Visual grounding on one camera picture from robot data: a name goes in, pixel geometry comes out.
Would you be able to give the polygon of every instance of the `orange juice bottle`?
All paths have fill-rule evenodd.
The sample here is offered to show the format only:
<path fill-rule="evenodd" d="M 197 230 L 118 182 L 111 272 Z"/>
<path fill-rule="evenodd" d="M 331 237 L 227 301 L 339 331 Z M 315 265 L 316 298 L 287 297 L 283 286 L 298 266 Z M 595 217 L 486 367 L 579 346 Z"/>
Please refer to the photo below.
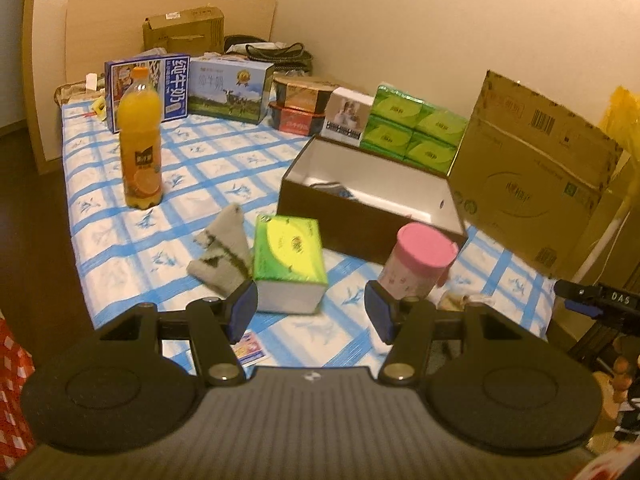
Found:
<path fill-rule="evenodd" d="M 129 207 L 148 209 L 162 200 L 162 103 L 149 83 L 147 67 L 135 67 L 131 78 L 117 111 L 124 197 Z"/>

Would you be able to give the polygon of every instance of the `green tissue box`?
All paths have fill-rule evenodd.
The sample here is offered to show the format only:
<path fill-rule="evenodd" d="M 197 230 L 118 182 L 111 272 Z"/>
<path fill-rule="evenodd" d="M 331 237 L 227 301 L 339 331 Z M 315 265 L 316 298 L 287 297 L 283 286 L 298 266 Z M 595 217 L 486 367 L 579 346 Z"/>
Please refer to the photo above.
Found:
<path fill-rule="evenodd" d="M 381 148 L 389 154 L 402 157 L 411 140 L 412 131 L 400 124 L 370 115 L 362 134 L 363 148 Z"/>
<path fill-rule="evenodd" d="M 328 288 L 318 220 L 258 216 L 254 281 L 258 310 L 312 314 Z"/>
<path fill-rule="evenodd" d="M 455 146 L 449 146 L 434 137 L 414 132 L 404 160 L 410 160 L 438 173 L 447 174 L 457 150 Z"/>
<path fill-rule="evenodd" d="M 422 119 L 415 129 L 424 134 L 443 140 L 447 144 L 457 146 L 465 133 L 468 121 L 462 117 L 444 109 L 433 109 L 430 105 L 425 105 L 432 111 L 422 114 Z"/>
<path fill-rule="evenodd" d="M 388 85 L 380 85 L 371 113 L 407 128 L 414 128 L 422 119 L 424 101 Z"/>

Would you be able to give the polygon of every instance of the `snack box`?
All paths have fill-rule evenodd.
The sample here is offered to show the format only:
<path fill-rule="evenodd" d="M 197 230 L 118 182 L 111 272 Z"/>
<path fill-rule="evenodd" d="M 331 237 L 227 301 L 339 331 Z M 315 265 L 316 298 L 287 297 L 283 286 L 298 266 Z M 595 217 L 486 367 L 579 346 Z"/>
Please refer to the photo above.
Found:
<path fill-rule="evenodd" d="M 420 166 L 430 168 L 430 170 L 447 174 L 457 150 L 457 147 L 446 142 L 414 131 L 404 160 L 410 160 Z"/>
<path fill-rule="evenodd" d="M 187 116 L 189 56 L 169 54 L 107 61 L 104 64 L 107 125 L 114 134 L 120 131 L 117 119 L 120 100 L 133 83 L 131 70 L 137 66 L 146 66 L 149 70 L 149 82 L 162 102 L 162 122 Z"/>
<path fill-rule="evenodd" d="M 254 281 L 258 310 L 312 314 L 328 288 L 318 220 L 259 215 Z"/>
<path fill-rule="evenodd" d="M 381 148 L 385 153 L 402 158 L 413 132 L 400 124 L 370 115 L 360 146 L 370 150 Z"/>
<path fill-rule="evenodd" d="M 415 128 L 424 115 L 434 110 L 435 108 L 422 99 L 406 94 L 386 83 L 378 87 L 371 107 L 372 114 L 407 128 Z"/>
<path fill-rule="evenodd" d="M 295 108 L 312 114 L 324 115 L 324 109 L 338 84 L 320 77 L 281 76 L 276 83 L 276 102 L 281 108 Z"/>
<path fill-rule="evenodd" d="M 314 136 L 322 130 L 324 115 L 311 114 L 295 108 L 282 108 L 277 103 L 269 103 L 273 127 L 281 132 Z"/>
<path fill-rule="evenodd" d="M 369 119 L 373 97 L 345 87 L 334 90 L 326 106 L 326 119 L 320 135 L 359 146 Z"/>
<path fill-rule="evenodd" d="M 451 146 L 457 146 L 465 133 L 468 121 L 445 109 L 431 112 L 431 105 L 423 107 L 423 118 L 416 124 L 415 129 L 431 137 L 443 140 Z"/>
<path fill-rule="evenodd" d="M 189 112 L 258 124 L 267 113 L 273 69 L 238 55 L 192 57 Z"/>

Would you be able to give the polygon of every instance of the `circular pad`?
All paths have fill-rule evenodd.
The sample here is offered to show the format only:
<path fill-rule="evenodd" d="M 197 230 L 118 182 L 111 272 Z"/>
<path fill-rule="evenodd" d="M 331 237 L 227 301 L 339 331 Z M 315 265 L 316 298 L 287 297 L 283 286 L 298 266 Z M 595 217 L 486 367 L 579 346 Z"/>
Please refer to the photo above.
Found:
<path fill-rule="evenodd" d="M 37 369 L 22 407 L 37 440 L 80 453 L 145 446 L 177 429 L 196 401 L 179 365 L 128 342 L 98 342 Z"/>
<path fill-rule="evenodd" d="M 492 341 L 445 364 L 426 385 L 433 415 L 500 454 L 551 454 L 583 443 L 600 414 L 600 389 L 585 368 L 540 344 Z"/>

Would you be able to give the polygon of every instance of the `barcode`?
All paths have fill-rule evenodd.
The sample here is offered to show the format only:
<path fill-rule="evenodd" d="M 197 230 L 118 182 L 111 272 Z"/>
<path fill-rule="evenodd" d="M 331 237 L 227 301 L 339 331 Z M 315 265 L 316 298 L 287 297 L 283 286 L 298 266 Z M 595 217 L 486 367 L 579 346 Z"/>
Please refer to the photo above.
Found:
<path fill-rule="evenodd" d="M 535 129 L 545 132 L 547 135 L 551 133 L 551 129 L 554 127 L 556 120 L 547 114 L 543 114 L 540 110 L 536 110 L 531 120 L 531 126 Z"/>
<path fill-rule="evenodd" d="M 536 256 L 536 261 L 543 264 L 545 267 L 551 267 L 555 263 L 557 257 L 558 256 L 553 249 L 544 247 L 540 249 L 538 256 Z"/>

